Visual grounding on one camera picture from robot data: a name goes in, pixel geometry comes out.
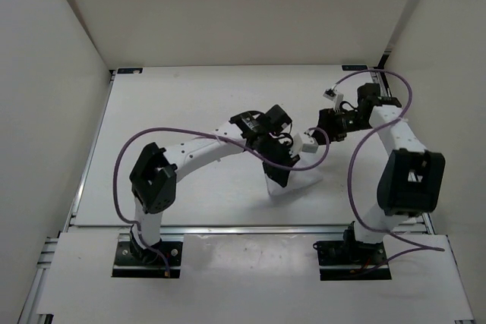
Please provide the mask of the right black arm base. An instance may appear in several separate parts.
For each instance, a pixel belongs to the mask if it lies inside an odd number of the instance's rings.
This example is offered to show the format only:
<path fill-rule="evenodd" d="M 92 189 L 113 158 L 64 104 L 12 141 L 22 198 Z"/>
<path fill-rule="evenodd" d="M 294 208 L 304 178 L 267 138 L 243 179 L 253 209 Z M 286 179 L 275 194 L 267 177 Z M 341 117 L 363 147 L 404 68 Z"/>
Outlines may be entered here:
<path fill-rule="evenodd" d="M 383 243 L 357 242 L 351 228 L 341 241 L 316 241 L 322 282 L 387 281 L 392 279 Z"/>

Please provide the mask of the white skirt cloth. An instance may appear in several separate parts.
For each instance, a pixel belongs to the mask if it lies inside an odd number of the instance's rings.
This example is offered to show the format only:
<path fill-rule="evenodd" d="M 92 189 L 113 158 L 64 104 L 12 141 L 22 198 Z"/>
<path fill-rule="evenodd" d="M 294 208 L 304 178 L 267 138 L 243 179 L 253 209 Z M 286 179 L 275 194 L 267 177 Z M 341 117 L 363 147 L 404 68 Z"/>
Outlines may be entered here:
<path fill-rule="evenodd" d="M 296 168 L 303 168 L 316 163 L 321 153 L 300 153 L 299 161 L 295 164 Z M 310 187 L 323 180 L 323 172 L 318 168 L 313 168 L 306 171 L 291 171 L 289 172 L 288 183 L 286 187 L 281 187 L 275 181 L 265 177 L 267 183 L 267 192 L 271 197 L 277 197 L 286 193 Z"/>

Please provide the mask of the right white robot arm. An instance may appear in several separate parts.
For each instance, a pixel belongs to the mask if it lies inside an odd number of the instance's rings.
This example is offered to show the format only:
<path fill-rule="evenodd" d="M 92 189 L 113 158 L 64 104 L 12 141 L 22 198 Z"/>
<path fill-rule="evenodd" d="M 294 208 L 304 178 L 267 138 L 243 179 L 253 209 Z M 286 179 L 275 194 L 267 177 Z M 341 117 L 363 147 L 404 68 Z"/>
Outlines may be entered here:
<path fill-rule="evenodd" d="M 438 203 L 445 169 L 442 153 L 431 152 L 412 132 L 396 97 L 383 96 L 376 83 L 357 90 L 357 106 L 345 109 L 343 95 L 324 92 L 334 106 L 319 112 L 317 126 L 331 142 L 355 131 L 376 131 L 388 160 L 377 184 L 377 201 L 345 230 L 340 253 L 350 263 L 374 254 L 385 234 L 408 218 L 433 212 Z"/>

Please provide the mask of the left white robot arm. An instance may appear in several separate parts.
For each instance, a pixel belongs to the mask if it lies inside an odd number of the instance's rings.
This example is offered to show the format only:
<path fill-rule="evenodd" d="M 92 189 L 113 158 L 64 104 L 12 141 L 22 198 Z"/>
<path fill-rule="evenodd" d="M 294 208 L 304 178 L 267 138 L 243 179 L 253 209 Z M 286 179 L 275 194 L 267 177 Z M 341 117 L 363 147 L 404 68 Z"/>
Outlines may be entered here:
<path fill-rule="evenodd" d="M 279 140 L 291 124 L 287 113 L 274 105 L 263 114 L 249 111 L 235 115 L 207 137 L 169 147 L 147 144 L 129 176 L 136 221 L 130 236 L 132 254 L 146 264 L 163 261 L 159 227 L 163 211 L 175 202 L 177 183 L 199 168 L 244 152 L 246 147 L 265 158 L 266 177 L 286 187 L 290 172 L 269 163 L 293 167 L 299 161 L 298 154 L 291 151 L 293 142 Z"/>

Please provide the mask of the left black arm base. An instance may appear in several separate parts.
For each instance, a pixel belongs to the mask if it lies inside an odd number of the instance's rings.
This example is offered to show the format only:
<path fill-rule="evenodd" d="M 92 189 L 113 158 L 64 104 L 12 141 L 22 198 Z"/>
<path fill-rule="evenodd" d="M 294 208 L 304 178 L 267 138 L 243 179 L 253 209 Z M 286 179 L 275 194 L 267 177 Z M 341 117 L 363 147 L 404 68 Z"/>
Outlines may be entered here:
<path fill-rule="evenodd" d="M 176 279 L 181 274 L 183 241 L 160 241 L 155 248 L 162 253 L 169 270 L 166 270 L 163 258 L 147 248 L 139 248 L 131 234 L 119 236 L 112 266 L 113 278 L 161 278 Z"/>

